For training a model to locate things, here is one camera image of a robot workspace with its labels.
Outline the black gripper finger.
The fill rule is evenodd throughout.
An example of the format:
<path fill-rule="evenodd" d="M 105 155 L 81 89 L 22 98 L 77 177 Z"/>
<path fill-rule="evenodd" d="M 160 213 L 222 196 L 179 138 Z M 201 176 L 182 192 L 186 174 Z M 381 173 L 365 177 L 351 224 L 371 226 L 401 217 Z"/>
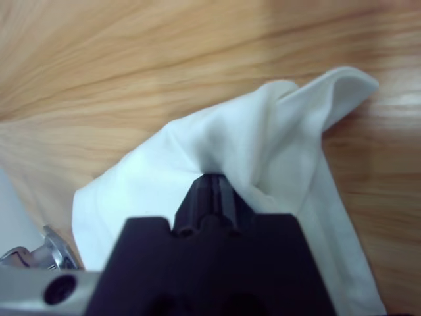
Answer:
<path fill-rule="evenodd" d="M 241 236 L 253 224 L 255 212 L 234 190 L 225 176 L 216 176 L 217 227 L 229 236 Z"/>
<path fill-rule="evenodd" d="M 200 231 L 203 217 L 212 214 L 215 174 L 204 174 L 194 180 L 174 217 L 173 233 L 180 238 Z"/>

